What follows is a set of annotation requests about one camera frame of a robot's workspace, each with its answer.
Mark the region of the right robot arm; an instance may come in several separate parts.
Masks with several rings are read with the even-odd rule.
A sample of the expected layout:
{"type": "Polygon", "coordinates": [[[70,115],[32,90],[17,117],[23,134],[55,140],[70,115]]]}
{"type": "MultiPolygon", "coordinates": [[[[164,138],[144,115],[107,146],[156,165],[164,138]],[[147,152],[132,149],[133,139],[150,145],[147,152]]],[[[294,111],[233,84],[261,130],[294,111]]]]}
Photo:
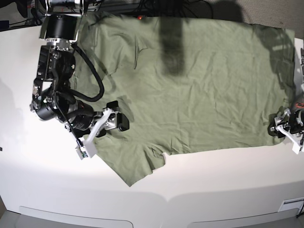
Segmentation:
{"type": "Polygon", "coordinates": [[[105,88],[96,68],[78,46],[80,22],[94,0],[47,0],[46,19],[40,38],[46,45],[40,49],[38,69],[33,81],[30,109],[41,120],[57,119],[76,139],[84,135],[102,137],[107,131],[129,129],[128,118],[120,112],[118,101],[107,103],[97,112],[89,102],[99,101],[105,88]],[[91,70],[99,86],[93,97],[72,89],[72,77],[78,53],[91,70]]]}

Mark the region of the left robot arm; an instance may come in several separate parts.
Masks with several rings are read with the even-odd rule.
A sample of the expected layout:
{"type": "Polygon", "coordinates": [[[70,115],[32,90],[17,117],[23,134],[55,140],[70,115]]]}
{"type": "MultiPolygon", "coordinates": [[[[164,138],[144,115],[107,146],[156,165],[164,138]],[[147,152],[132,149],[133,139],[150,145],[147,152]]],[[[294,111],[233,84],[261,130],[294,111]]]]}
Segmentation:
{"type": "Polygon", "coordinates": [[[301,48],[301,94],[292,103],[291,108],[284,108],[272,119],[268,133],[273,137],[288,137],[296,144],[303,145],[304,141],[304,49],[301,48]]]}

